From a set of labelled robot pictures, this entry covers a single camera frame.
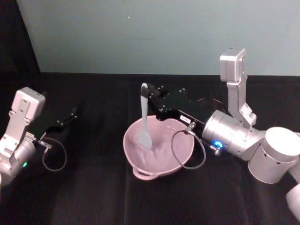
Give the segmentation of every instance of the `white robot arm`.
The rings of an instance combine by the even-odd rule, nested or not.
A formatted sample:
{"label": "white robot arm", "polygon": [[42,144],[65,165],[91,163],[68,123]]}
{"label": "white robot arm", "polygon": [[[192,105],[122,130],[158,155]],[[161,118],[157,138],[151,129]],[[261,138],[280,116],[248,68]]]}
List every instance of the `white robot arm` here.
{"label": "white robot arm", "polygon": [[[259,131],[252,126],[256,115],[246,103],[245,49],[227,50],[221,57],[221,80],[227,82],[229,112],[215,111],[205,124],[202,137],[222,143],[223,149],[248,161],[251,174],[261,182],[274,184],[286,172],[300,181],[300,137],[283,128]],[[288,205],[300,221],[300,185],[286,196]]]}
{"label": "white robot arm", "polygon": [[34,154],[35,137],[27,130],[42,112],[44,103],[45,97],[28,87],[16,92],[9,111],[10,120],[0,140],[0,186],[9,184]]}

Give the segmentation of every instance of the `light blue spatula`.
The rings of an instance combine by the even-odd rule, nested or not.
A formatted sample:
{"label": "light blue spatula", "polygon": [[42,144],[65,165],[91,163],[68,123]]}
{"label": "light blue spatula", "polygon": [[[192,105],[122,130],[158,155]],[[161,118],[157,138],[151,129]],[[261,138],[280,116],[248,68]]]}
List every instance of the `light blue spatula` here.
{"label": "light blue spatula", "polygon": [[[142,87],[148,88],[148,85],[146,83],[143,83]],[[138,133],[137,141],[140,145],[144,146],[145,148],[151,149],[152,140],[147,131],[148,99],[144,96],[141,96],[141,107],[142,107],[142,130]]]}

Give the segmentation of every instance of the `black backdrop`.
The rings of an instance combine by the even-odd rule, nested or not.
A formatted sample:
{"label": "black backdrop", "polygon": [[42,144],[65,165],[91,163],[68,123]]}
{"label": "black backdrop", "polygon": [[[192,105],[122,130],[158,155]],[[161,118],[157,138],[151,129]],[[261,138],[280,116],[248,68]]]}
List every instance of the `black backdrop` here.
{"label": "black backdrop", "polygon": [[39,73],[16,0],[0,1],[0,72]]}
{"label": "black backdrop", "polygon": [[[287,174],[276,185],[255,180],[247,164],[208,151],[206,164],[144,182],[136,179],[122,148],[129,125],[140,118],[142,82],[187,88],[194,98],[227,103],[218,76],[92,75],[40,73],[15,1],[0,2],[0,131],[5,131],[15,91],[29,86],[47,91],[36,135],[80,107],[78,121],[57,138],[68,151],[66,168],[46,171],[42,150],[13,183],[2,189],[0,224],[298,224],[285,194],[295,186]],[[300,130],[298,77],[250,76],[247,101],[257,114],[256,128],[284,126]],[[201,159],[195,148],[189,165]]]}

